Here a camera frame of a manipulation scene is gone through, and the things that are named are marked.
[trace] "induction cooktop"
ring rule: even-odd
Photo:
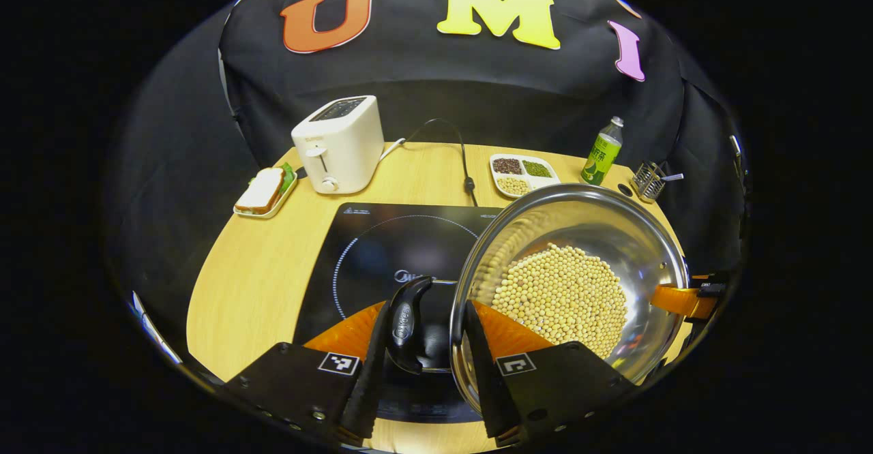
[[[483,207],[344,203],[321,246],[294,330],[303,344],[361,309],[391,299],[421,275],[457,280],[474,242],[501,211]],[[455,288],[421,299],[425,367],[449,367],[449,313]],[[409,374],[385,358],[377,416],[418,423],[475,422],[451,374]]]

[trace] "letter m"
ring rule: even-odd
[[[436,28],[443,33],[478,35],[482,26],[473,21],[476,10],[496,37],[502,37],[518,18],[518,28],[512,31],[518,41],[558,50],[561,42],[552,31],[552,4],[553,0],[449,0],[446,19]]]

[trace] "white plate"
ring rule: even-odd
[[[284,191],[281,197],[278,197],[276,203],[274,203],[273,208],[270,209],[269,212],[265,214],[246,214],[242,211],[238,211],[237,206],[233,207],[233,213],[236,215],[242,215],[242,217],[252,217],[255,219],[271,219],[275,214],[278,213],[278,209],[282,208],[284,200],[288,198],[288,195],[294,190],[294,187],[297,186],[297,175],[294,175],[294,179],[291,181],[291,186],[288,187],[287,190]]]
[[[503,159],[503,158],[518,160],[518,164],[521,165],[521,175],[509,175],[509,174],[505,174],[505,172],[494,171],[494,160],[495,159]],[[546,169],[548,169],[549,174],[552,175],[552,177],[551,178],[533,177],[533,175],[528,175],[527,170],[524,169],[524,161],[537,162],[537,163],[545,166]],[[498,178],[521,178],[522,180],[527,181],[527,186],[530,187],[530,189],[532,191],[536,190],[536,189],[541,189],[542,187],[548,187],[548,185],[555,185],[555,184],[558,184],[561,182],[561,180],[559,180],[559,178],[558,178],[557,172],[555,172],[554,168],[552,168],[552,165],[549,164],[548,161],[546,161],[542,158],[539,158],[539,157],[523,156],[523,155],[501,155],[501,153],[497,153],[496,155],[490,156],[490,159],[488,160],[488,167],[489,167],[490,171],[492,172],[494,186],[497,187],[497,190],[499,190],[500,193],[502,193],[503,195],[508,196],[510,198],[518,198],[521,195],[515,195],[515,194],[509,193],[509,192],[503,190],[502,187],[500,187],[500,185],[497,183]]]

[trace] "utensil holder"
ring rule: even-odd
[[[654,203],[667,184],[661,178],[666,177],[664,171],[654,162],[643,162],[630,181],[636,195],[646,203]]]

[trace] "wooden table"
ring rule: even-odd
[[[548,161],[565,183],[579,183],[586,159],[509,147],[467,146],[467,167],[483,207],[505,207],[489,171],[493,153],[532,155]],[[301,166],[291,149],[276,163]],[[630,186],[633,172],[615,165],[602,186]],[[271,219],[230,216],[212,246],[188,308],[188,351],[222,380],[233,376],[277,342],[291,342],[309,276],[337,208],[344,202],[472,205],[464,192],[458,144],[408,142],[378,166],[371,183],[352,195],[325,196],[303,179]],[[679,242],[657,205],[640,203]],[[690,330],[683,324],[665,357],[674,360]],[[377,419],[368,447],[389,452],[467,453],[495,448],[483,422],[405,423]]]

